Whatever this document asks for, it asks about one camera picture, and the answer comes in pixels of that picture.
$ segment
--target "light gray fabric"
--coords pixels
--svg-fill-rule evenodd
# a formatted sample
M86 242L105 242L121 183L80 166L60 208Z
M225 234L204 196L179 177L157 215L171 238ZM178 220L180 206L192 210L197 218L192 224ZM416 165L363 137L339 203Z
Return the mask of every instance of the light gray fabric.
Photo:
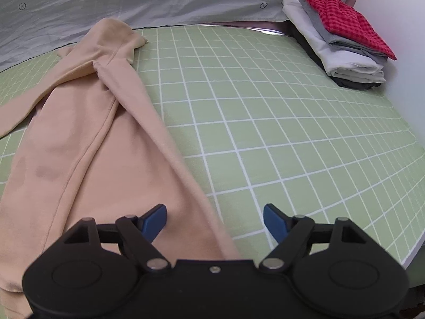
M425 318L425 312L421 312L417 316L415 316L414 319L424 319L424 318Z
M0 71L79 41L100 19L132 28L285 21L282 0L0 0Z
M327 44L338 49L348 50L360 55L368 56L380 65L387 63L388 56L386 56L384 53L370 49L369 47L365 47L364 45L357 43L356 41L352 41L351 39L330 33L323 26L319 13L313 7L311 7L306 0L300 0L300 3L312 21L314 28L323 37Z

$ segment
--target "black folded cloth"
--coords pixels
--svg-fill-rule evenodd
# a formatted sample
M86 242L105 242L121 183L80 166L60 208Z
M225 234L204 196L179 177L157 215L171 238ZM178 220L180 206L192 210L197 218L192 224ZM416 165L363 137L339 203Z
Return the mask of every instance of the black folded cloth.
M290 33L291 36L295 38L295 40L298 42L298 44L305 50L307 55L322 69L325 71L325 68L323 66L322 61L320 58L316 55L312 47L310 46L309 42L305 39L305 37L298 31L298 29L295 27L294 24L292 24L290 21ZM333 76L328 76L331 78L338 86L346 87L348 89L355 89L355 90L368 90L372 88L373 86L380 86L381 83L356 83L352 82L351 80L342 79L342 78L335 78Z

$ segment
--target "red checkered cloth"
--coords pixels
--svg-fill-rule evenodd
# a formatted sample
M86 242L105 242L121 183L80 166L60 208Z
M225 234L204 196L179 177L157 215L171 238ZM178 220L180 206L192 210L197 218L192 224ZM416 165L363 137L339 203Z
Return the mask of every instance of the red checkered cloth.
M341 0L307 0L316 11L326 30L346 37L397 60L390 47L375 32L366 18Z

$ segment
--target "white folded shirt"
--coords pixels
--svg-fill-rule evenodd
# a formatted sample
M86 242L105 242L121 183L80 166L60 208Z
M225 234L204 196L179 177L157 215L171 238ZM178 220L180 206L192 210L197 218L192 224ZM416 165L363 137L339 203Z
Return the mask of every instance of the white folded shirt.
M328 75L359 83L384 83L384 66L370 57L329 46L298 0L283 0L283 11L322 60Z

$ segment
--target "beige hoodie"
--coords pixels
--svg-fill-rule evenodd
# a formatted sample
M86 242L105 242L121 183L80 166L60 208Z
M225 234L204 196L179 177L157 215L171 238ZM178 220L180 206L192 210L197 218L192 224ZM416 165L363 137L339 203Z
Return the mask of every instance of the beige hoodie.
M131 67L145 39L103 19L41 82L0 107L0 137L37 106L0 202L0 297L9 318L31 313L25 269L82 217L113 223L165 204L154 246L176 259L238 253L186 168Z

